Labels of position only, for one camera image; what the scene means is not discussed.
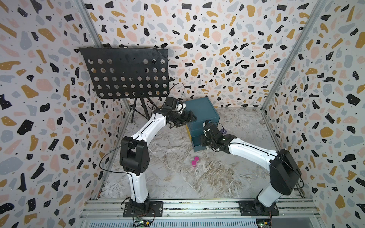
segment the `perforated metal panel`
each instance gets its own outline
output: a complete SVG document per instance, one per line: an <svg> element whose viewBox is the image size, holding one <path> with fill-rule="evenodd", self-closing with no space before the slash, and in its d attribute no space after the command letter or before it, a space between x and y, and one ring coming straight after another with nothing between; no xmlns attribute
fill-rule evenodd
<svg viewBox="0 0 365 228"><path fill-rule="evenodd" d="M89 228L133 227L131 220L93 220ZM161 219L155 220L150 227L184 228L257 228L256 219Z"/></svg>

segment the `pink paint speckle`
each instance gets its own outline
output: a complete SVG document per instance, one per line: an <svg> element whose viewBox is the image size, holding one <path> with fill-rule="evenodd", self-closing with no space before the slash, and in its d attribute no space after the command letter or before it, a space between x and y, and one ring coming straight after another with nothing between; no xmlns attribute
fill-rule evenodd
<svg viewBox="0 0 365 228"><path fill-rule="evenodd" d="M34 58L35 57L35 54L32 50L28 51L28 57L29 58Z"/></svg>
<svg viewBox="0 0 365 228"><path fill-rule="evenodd" d="M13 57L19 57L19 53L16 52L16 51L13 51L7 47L5 47L4 45L0 45L0 47L10 56L13 56Z"/></svg>
<svg viewBox="0 0 365 228"><path fill-rule="evenodd" d="M25 112L14 112L14 116L25 116Z"/></svg>
<svg viewBox="0 0 365 228"><path fill-rule="evenodd" d="M221 38L221 34L220 34L220 32L218 32L218 31L215 31L215 32L213 32L212 33L212 38L213 38L213 40L215 41L215 42L219 42L220 41L220 38Z"/></svg>
<svg viewBox="0 0 365 228"><path fill-rule="evenodd" d="M47 127L49 129L51 129L52 131L56 130L55 124L54 124L54 119L53 118L48 118L47 120Z"/></svg>
<svg viewBox="0 0 365 228"><path fill-rule="evenodd" d="M41 150L46 151L46 149L47 149L47 142L43 141Z"/></svg>
<svg viewBox="0 0 365 228"><path fill-rule="evenodd" d="M53 86L52 84L48 81L48 79L38 79L37 80L37 88L41 91L52 91Z"/></svg>
<svg viewBox="0 0 365 228"><path fill-rule="evenodd" d="M13 151L17 148L17 146L20 144L22 140L19 139L15 142L13 142L5 151L4 151L4 154L12 154Z"/></svg>
<svg viewBox="0 0 365 228"><path fill-rule="evenodd" d="M128 31L127 32L127 37L133 41L133 42L137 42L137 36L135 33L131 32L131 31Z"/></svg>
<svg viewBox="0 0 365 228"><path fill-rule="evenodd" d="M48 161L49 160L49 156L48 155L41 155L41 159L42 161Z"/></svg>
<svg viewBox="0 0 365 228"><path fill-rule="evenodd" d="M103 14L104 10L103 10L103 8L101 7L101 5L97 5L97 9L99 10L99 12L100 12L101 14Z"/></svg>
<svg viewBox="0 0 365 228"><path fill-rule="evenodd" d="M169 15L169 11L167 11L167 7L166 7L166 6L164 6L164 7L162 8L162 10L164 11L164 13L165 13L165 15L166 15L166 16L168 16L168 15Z"/></svg>
<svg viewBox="0 0 365 228"><path fill-rule="evenodd" d="M55 154L52 156L51 162L50 162L50 168L54 171L59 171L59 163L58 163L58 155Z"/></svg>

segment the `gray paint speckle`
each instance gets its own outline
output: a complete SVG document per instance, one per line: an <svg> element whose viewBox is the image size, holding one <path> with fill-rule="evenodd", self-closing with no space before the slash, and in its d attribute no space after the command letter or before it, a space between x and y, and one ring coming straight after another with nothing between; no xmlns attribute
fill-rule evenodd
<svg viewBox="0 0 365 228"><path fill-rule="evenodd" d="M67 50L66 48L64 48L64 47L60 47L58 49L58 53L60 53L64 56L70 56L71 55L71 52L69 50Z"/></svg>
<svg viewBox="0 0 365 228"><path fill-rule="evenodd" d="M142 4L142 2L141 1L138 1L138 2L136 2L136 4L134 4L133 6L132 6L132 11L133 12L139 12L140 10L141 10L141 4Z"/></svg>
<svg viewBox="0 0 365 228"><path fill-rule="evenodd" d="M0 139L3 143L11 141L11 140L13 140L13 138L14 138L13 132L10 130L3 130L3 132L1 133L1 137L0 137Z"/></svg>
<svg viewBox="0 0 365 228"><path fill-rule="evenodd" d="M360 144L364 142L364 138L362 136L353 136L350 135L347 139L344 139L344 142L348 147Z"/></svg>
<svg viewBox="0 0 365 228"><path fill-rule="evenodd" d="M27 107L29 109L29 114L31 116L36 116L37 115L37 107L36 106L33 106L33 105L30 105L30 104L27 104Z"/></svg>
<svg viewBox="0 0 365 228"><path fill-rule="evenodd" d="M27 50L32 46L32 40L28 37L26 31L22 31L22 38L20 39L20 47L23 50Z"/></svg>
<svg viewBox="0 0 365 228"><path fill-rule="evenodd" d="M352 29L355 26L355 23L347 24L344 26L339 27L338 31L342 34L348 33L350 29Z"/></svg>
<svg viewBox="0 0 365 228"><path fill-rule="evenodd" d="M162 32L168 32L168 29L163 23L158 23L157 26L161 29Z"/></svg>
<svg viewBox="0 0 365 228"><path fill-rule="evenodd" d="M343 66L346 68L350 68L352 66L352 60L354 58L352 55L345 55L345 62L343 63Z"/></svg>
<svg viewBox="0 0 365 228"><path fill-rule="evenodd" d="M37 183L50 182L53 179L53 174L47 174L42 180L37 181Z"/></svg>
<svg viewBox="0 0 365 228"><path fill-rule="evenodd" d="M75 121L75 118L67 109L64 111L64 115L65 115L65 121L68 122L69 124L72 124Z"/></svg>
<svg viewBox="0 0 365 228"><path fill-rule="evenodd" d="M15 172L23 165L23 162L17 157L8 158L0 162L0 175L6 175Z"/></svg>

